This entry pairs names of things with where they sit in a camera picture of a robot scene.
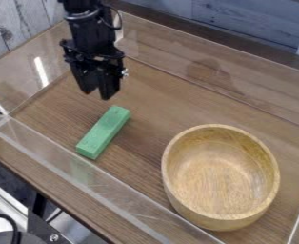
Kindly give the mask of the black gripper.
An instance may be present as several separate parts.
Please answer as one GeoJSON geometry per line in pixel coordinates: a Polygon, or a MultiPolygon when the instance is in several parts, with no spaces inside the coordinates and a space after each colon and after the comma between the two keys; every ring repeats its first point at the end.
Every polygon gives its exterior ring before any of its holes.
{"type": "Polygon", "coordinates": [[[121,88],[125,75],[124,52],[116,47],[117,31],[113,8],[65,8],[71,38],[60,43],[65,60],[83,93],[97,88],[103,100],[109,100],[121,88]]]}

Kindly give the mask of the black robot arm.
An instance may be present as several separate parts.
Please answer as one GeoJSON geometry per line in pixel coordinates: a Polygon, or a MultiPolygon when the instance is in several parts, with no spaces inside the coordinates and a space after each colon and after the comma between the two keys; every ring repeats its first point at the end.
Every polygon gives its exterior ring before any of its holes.
{"type": "Polygon", "coordinates": [[[120,91],[127,74],[123,65],[124,52],[116,47],[116,31],[123,24],[113,24],[112,11],[101,0],[57,0],[67,12],[71,39],[63,39],[65,61],[83,93],[99,90],[103,100],[120,91]]]}

